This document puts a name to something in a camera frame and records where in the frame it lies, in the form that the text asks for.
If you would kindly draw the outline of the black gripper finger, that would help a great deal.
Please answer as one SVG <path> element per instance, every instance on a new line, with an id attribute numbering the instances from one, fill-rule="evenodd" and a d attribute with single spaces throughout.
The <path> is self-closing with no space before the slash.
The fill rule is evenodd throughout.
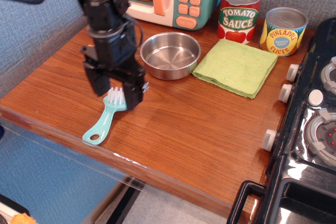
<path id="1" fill-rule="evenodd" d="M 99 97 L 106 94 L 110 89 L 110 78 L 103 74 L 100 69 L 85 64 L 85 72 L 93 91 Z"/>
<path id="2" fill-rule="evenodd" d="M 132 111 L 143 101 L 144 76 L 129 77 L 123 82 L 123 92 L 127 110 Z"/>

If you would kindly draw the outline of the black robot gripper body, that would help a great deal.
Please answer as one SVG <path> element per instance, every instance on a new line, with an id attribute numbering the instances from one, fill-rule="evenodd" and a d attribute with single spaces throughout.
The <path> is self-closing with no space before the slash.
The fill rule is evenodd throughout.
<path id="1" fill-rule="evenodd" d="M 139 48 L 133 22 L 121 24 L 116 29 L 95 30 L 88 27 L 94 45 L 83 46 L 84 65 L 100 69 L 110 79 L 125 82 L 129 77 L 144 76 L 145 70 L 135 60 Z"/>

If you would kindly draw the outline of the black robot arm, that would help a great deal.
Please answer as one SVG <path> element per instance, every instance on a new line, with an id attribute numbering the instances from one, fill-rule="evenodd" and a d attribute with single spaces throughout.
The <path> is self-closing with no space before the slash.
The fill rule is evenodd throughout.
<path id="1" fill-rule="evenodd" d="M 92 46 L 81 47 L 89 82 L 98 96 L 110 89 L 110 79 L 123 85 L 129 111 L 143 100 L 145 70 L 135 59 L 142 40 L 137 40 L 138 22 L 127 14 L 128 0 L 78 0 L 88 22 Z"/>

